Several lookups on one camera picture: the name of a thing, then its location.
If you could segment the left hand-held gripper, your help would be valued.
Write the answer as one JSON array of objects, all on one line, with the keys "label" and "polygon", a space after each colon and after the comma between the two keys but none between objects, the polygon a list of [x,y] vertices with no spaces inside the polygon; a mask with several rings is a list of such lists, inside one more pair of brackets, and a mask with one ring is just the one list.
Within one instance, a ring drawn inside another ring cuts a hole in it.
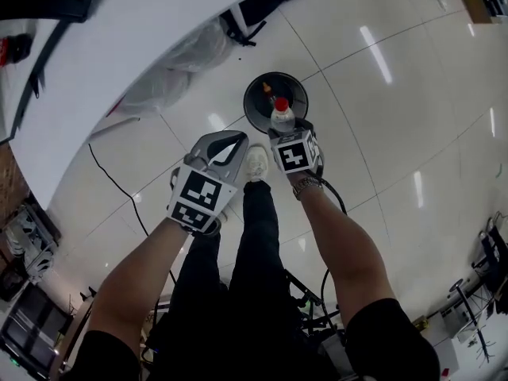
[{"label": "left hand-held gripper", "polygon": [[237,192],[236,177],[248,149],[248,136],[237,130],[199,138],[171,173],[167,217],[189,233],[205,233]]}]

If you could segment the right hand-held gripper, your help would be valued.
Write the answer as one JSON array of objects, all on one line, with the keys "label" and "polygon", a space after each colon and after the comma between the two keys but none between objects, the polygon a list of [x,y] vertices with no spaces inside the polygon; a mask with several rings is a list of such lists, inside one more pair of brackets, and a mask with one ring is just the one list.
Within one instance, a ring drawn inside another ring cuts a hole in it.
[{"label": "right hand-held gripper", "polygon": [[318,170],[321,149],[314,136],[314,125],[306,119],[295,120],[295,131],[278,137],[273,128],[267,130],[275,163],[284,174]]}]

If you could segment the clear bottle red cap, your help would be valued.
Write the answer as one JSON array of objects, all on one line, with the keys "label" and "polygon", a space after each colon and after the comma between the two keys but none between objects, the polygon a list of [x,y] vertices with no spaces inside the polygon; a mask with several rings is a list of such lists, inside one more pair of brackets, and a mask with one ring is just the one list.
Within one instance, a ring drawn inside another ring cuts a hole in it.
[{"label": "clear bottle red cap", "polygon": [[280,134],[291,133],[295,126],[295,115],[286,98],[278,97],[273,103],[271,127]]}]

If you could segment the black round bin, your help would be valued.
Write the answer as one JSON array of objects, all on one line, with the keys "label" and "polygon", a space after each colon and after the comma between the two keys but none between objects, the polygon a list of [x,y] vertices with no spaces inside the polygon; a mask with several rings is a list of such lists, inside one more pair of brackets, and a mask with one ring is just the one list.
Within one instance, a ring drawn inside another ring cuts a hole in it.
[{"label": "black round bin", "polygon": [[271,113],[274,107],[264,95],[262,82],[271,86],[275,99],[283,97],[289,101],[296,117],[306,118],[309,98],[305,87],[292,75],[272,71],[252,80],[244,93],[244,114],[256,130],[267,135],[267,130],[271,128]]}]

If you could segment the dark cola bottle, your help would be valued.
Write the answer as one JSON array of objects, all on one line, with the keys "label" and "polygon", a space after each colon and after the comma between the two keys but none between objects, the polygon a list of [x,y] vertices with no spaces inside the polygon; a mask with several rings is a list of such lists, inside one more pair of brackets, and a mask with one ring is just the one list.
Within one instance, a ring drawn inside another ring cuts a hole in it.
[{"label": "dark cola bottle", "polygon": [[17,64],[31,52],[33,38],[28,33],[0,38],[0,68]]}]

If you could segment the person's left forearm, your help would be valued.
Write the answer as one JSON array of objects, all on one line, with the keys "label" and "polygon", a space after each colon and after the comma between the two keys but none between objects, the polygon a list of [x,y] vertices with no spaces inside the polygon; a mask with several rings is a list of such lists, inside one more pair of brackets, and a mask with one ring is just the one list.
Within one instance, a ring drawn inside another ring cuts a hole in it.
[{"label": "person's left forearm", "polygon": [[103,281],[94,297],[89,329],[136,344],[186,239],[179,224],[163,219]]}]

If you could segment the person's right forearm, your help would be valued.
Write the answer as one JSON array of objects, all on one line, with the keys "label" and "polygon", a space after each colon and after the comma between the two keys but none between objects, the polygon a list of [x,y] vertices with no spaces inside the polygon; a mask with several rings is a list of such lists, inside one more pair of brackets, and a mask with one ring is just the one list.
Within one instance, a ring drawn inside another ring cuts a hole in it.
[{"label": "person's right forearm", "polygon": [[321,188],[304,190],[300,202],[332,276],[343,324],[373,302],[394,298],[383,259],[364,229]]}]

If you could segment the person's white right shoe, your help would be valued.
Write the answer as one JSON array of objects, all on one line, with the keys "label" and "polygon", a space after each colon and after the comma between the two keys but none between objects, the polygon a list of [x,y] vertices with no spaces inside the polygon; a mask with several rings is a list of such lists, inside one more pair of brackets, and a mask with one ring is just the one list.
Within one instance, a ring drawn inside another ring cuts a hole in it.
[{"label": "person's white right shoe", "polygon": [[254,144],[246,153],[244,169],[248,183],[265,181],[268,174],[269,160],[264,146]]}]

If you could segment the silver wristwatch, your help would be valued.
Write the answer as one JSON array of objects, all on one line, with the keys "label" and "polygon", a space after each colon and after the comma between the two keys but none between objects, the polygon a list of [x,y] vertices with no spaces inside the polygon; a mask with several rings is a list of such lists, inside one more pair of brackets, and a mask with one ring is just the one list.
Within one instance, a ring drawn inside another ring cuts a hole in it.
[{"label": "silver wristwatch", "polygon": [[321,181],[312,176],[302,178],[292,186],[293,195],[300,200],[302,192],[311,187],[322,188]]}]

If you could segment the crumpled clear plastic bag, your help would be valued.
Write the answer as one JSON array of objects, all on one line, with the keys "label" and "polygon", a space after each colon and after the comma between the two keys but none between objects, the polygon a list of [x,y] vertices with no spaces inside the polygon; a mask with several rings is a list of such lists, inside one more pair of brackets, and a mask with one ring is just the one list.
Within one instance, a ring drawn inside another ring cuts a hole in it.
[{"label": "crumpled clear plastic bag", "polygon": [[226,22],[216,17],[196,29],[140,77],[109,114],[151,117],[174,105],[197,74],[223,63],[233,48]]}]

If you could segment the person's body in black clothing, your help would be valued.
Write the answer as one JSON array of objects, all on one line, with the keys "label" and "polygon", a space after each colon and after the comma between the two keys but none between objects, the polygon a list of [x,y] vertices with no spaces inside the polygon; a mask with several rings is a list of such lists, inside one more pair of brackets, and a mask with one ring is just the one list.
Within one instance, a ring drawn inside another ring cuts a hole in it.
[{"label": "person's body in black clothing", "polygon": [[[271,189],[246,183],[244,230],[229,285],[221,282],[220,237],[194,238],[157,330],[160,346],[148,381],[322,381],[331,361],[302,336],[298,308],[279,256]],[[345,351],[361,381],[439,381],[433,346],[397,298],[373,302],[345,329]],[[61,381],[139,381],[136,344],[89,326]]]}]

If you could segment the grey rack with white parts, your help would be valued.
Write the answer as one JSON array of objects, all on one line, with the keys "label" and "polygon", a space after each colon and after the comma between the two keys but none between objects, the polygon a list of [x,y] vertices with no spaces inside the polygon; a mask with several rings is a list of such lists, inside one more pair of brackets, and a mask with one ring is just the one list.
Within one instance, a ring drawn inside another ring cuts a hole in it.
[{"label": "grey rack with white parts", "polygon": [[32,284],[52,268],[61,233],[37,203],[23,202],[0,228],[13,257],[21,261]]}]

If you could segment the black strapped bag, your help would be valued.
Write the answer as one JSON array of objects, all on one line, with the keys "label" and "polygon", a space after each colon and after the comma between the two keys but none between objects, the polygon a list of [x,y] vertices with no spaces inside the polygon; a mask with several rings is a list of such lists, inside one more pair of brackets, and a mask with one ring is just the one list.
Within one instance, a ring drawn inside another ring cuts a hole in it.
[{"label": "black strapped bag", "polygon": [[255,47],[253,38],[267,24],[266,18],[287,0],[244,0],[220,15],[225,35],[243,47]]}]

